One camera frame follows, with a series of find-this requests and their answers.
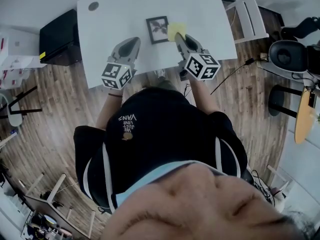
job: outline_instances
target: white stripe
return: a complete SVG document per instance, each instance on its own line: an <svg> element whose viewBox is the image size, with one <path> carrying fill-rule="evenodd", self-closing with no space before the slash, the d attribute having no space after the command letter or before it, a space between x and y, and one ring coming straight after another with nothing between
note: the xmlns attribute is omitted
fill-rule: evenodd
<svg viewBox="0 0 320 240"><path fill-rule="evenodd" d="M92 196L89 191L89 183L88 183L88 168L89 168L89 164L91 162L91 159L92 158L90 158L89 162L86 164L86 167L85 167L85 170L83 173L83 188L84 188L84 191L87 194L87 196L92 199Z"/></svg>
<svg viewBox="0 0 320 240"><path fill-rule="evenodd" d="M104 166L106 195L108 197L108 203L109 203L110 210L112 213L114 213L115 207L114 207L114 204L112 203L112 199L111 199L111 195L112 195L113 191L112 191L110 163L109 163L109 156L107 153L105 143L103 143L103 145L102 145L102 154L103 154L103 166Z"/></svg>
<svg viewBox="0 0 320 240"><path fill-rule="evenodd" d="M215 166L218 171L223 172L221 162L220 140L217 137L215 137Z"/></svg>
<svg viewBox="0 0 320 240"><path fill-rule="evenodd" d="M241 169L240 169L240 165L239 165L239 161L237 159L237 156L234 152L234 150L230 147L230 145L228 143L226 143L223 139L221 139L227 146L228 148L231 150L232 154L233 154L233 157L234 157L234 160L235 160L235 165L236 165L236 176L238 178L241 177Z"/></svg>

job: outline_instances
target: wooden floor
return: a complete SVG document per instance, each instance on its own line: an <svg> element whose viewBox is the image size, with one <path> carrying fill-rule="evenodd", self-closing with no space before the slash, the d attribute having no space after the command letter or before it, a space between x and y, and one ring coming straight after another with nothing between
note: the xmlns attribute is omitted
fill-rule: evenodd
<svg viewBox="0 0 320 240"><path fill-rule="evenodd" d="M278 18L273 13L265 10L261 13L268 33L280 29ZM234 11L230 10L228 17L232 22ZM236 38L241 38L242 31L237 16L232 30ZM222 69L217 77L207 82L209 89L213 90L246 60L258 58L261 52L267 53L270 44L269 39L237 44L238 59L221 62ZM186 82L178 80L175 69L168 69L167 74L183 92ZM137 76L132 85L126 88L125 98L140 91L142 86L154 83L153 73ZM279 161L287 131L286 115L271 117L268 113L268 96L276 84L289 85L283 78L252 64L238 70L212 95L212 99L233 122L234 129L247 151L249 165L265 180L270 178L266 166L276 166ZM42 181L32 193L38 197L41 192L52 189L62 173L67 175L62 187L77 182L74 129L80 125L94 126L108 90L101 86L88 89L82 63L70 67L48 65L34 70L22 87L15 89L13 93L17 95L35 85L38 86L38 90L19 104L23 109L42 107L43 112L24 117L23 124L18 129L18 136L2 149L0 157L17 185L18 179L21 179L28 188L40 173L44 173ZM192 92L187 98L194 104ZM288 106L289 97L286 97L285 102ZM12 129L7 120L2 120L1 138L7 137ZM70 220L84 231L89 230L91 210L96 211L91 238L99 237L108 216L99 213L97 206L81 193L77 184L61 191L56 197L65 205L62 209L65 215L69 207L73 208Z"/></svg>

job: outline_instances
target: white table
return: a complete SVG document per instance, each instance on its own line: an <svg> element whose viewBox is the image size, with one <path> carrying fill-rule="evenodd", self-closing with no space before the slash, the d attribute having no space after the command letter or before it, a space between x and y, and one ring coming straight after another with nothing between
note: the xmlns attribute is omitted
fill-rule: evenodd
<svg viewBox="0 0 320 240"><path fill-rule="evenodd" d="M96 10L89 5L98 2ZM80 0L77 3L80 47L89 88L102 84L101 75L114 47L139 37L138 74L175 67L182 60L174 42L151 44L146 19L167 16L185 23L217 60L236 59L235 41L221 0Z"/></svg>

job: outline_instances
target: person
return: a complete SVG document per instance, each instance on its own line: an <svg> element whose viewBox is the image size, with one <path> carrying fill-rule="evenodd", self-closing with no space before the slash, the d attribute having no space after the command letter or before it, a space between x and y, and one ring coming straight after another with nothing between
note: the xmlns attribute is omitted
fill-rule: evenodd
<svg viewBox="0 0 320 240"><path fill-rule="evenodd" d="M112 213L101 239L304 239L241 179L247 154L206 84L189 77L195 107L156 73L124 104L110 90L96 127L74 132L80 188Z"/></svg>

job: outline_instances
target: framed picture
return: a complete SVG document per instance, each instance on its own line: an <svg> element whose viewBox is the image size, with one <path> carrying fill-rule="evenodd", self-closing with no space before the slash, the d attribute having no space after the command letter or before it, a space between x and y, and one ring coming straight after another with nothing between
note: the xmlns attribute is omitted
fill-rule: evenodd
<svg viewBox="0 0 320 240"><path fill-rule="evenodd" d="M150 40L153 45L168 42L168 24L167 16L146 19Z"/></svg>

